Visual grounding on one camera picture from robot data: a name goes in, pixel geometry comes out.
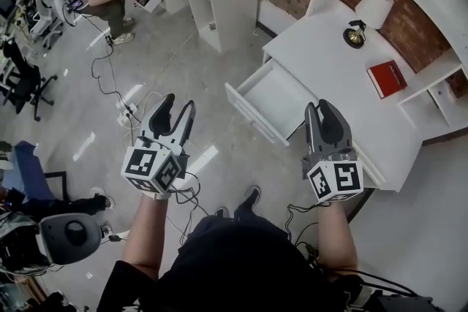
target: khaki pants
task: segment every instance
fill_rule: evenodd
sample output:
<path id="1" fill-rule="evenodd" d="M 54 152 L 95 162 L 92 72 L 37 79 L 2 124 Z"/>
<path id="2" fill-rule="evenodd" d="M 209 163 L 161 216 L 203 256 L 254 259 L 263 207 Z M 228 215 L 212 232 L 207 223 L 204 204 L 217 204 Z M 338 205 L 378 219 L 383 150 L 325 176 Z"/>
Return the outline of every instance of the khaki pants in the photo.
<path id="1" fill-rule="evenodd" d="M 108 3 L 90 7 L 89 5 L 80 10 L 85 15 L 93 15 L 101 20 L 107 21 L 110 35 L 116 38 L 124 33 L 125 1 L 112 0 Z"/>

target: jeans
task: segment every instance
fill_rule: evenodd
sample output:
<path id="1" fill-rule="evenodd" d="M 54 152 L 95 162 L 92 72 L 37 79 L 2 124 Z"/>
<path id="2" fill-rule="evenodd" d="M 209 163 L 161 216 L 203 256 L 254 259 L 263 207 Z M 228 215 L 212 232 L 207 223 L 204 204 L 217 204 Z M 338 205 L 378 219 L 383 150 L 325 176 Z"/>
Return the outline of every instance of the jeans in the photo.
<path id="1" fill-rule="evenodd" d="M 30 199 L 21 205 L 19 211 L 37 222 L 44 217 L 61 215 L 63 213 L 87 213 L 95 215 L 105 210 L 107 199 L 102 195 L 96 195 L 90 199 L 78 199 L 73 202 L 65 200 L 38 200 Z"/>
<path id="2" fill-rule="evenodd" d="M 112 38 L 117 38 L 124 33 L 125 1 L 112 0 L 108 3 L 90 7 L 87 5 L 80 13 L 93 15 L 107 21 Z"/>
<path id="3" fill-rule="evenodd" d="M 231 224 L 233 221 L 249 227 L 255 227 L 265 232 L 270 232 L 287 240 L 286 232 L 278 228 L 276 225 L 273 225 L 266 218 L 257 216 L 249 205 L 243 203 L 235 210 L 234 218 L 221 218 L 217 216 L 206 216 L 202 218 L 193 232 L 188 235 L 186 243 L 206 234 L 212 229 L 217 229 L 226 226 L 226 224 Z"/>

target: drawer handle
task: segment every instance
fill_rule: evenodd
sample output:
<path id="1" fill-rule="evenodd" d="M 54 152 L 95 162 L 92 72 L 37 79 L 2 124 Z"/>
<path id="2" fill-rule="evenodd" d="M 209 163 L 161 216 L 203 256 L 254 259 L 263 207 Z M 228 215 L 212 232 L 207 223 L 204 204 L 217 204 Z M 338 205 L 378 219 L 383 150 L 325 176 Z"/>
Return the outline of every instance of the drawer handle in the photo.
<path id="1" fill-rule="evenodd" d="M 236 108 L 237 111 L 239 111 L 240 114 L 242 114 L 243 117 L 245 117 L 248 121 L 252 120 L 252 117 L 250 116 L 250 113 L 246 110 L 246 108 L 240 103 L 236 102 L 234 104 L 234 107 Z"/>
<path id="2" fill-rule="evenodd" d="M 257 123 L 256 123 L 255 121 L 252 121 L 252 125 L 253 125 L 253 127 L 254 127 L 256 130 L 258 130 L 258 131 L 261 133 L 261 135 L 263 135 L 267 140 L 269 140 L 269 141 L 272 142 L 272 143 L 275 143 L 274 138 L 273 138 L 270 134 L 267 134 L 267 132 L 263 129 L 262 126 L 257 125 Z"/>

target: power strip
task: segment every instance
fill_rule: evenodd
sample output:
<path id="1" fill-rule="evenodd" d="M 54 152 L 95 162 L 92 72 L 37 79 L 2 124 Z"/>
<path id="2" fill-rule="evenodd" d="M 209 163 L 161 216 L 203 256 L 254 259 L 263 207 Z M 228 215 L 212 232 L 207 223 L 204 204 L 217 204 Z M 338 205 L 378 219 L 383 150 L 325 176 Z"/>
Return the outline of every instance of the power strip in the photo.
<path id="1" fill-rule="evenodd" d="M 131 104 L 128 104 L 128 106 L 130 107 L 130 110 L 133 112 L 134 115 L 136 115 L 137 111 L 138 111 L 138 108 L 135 104 L 131 103 Z M 127 123 L 127 121 L 129 120 L 129 118 L 127 117 L 127 115 L 130 115 L 130 112 L 128 111 L 128 109 L 125 109 L 125 111 L 123 111 L 119 117 L 117 117 L 117 122 L 120 126 L 125 126 L 125 124 Z"/>

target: white lampshade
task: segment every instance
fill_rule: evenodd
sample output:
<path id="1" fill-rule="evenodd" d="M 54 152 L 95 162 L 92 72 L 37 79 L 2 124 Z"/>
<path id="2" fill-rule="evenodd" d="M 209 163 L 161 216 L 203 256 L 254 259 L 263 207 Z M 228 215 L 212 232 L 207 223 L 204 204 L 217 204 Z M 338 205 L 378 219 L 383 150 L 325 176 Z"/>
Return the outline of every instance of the white lampshade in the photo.
<path id="1" fill-rule="evenodd" d="M 393 6 L 393 0 L 361 0 L 355 11 L 371 28 L 381 28 Z"/>

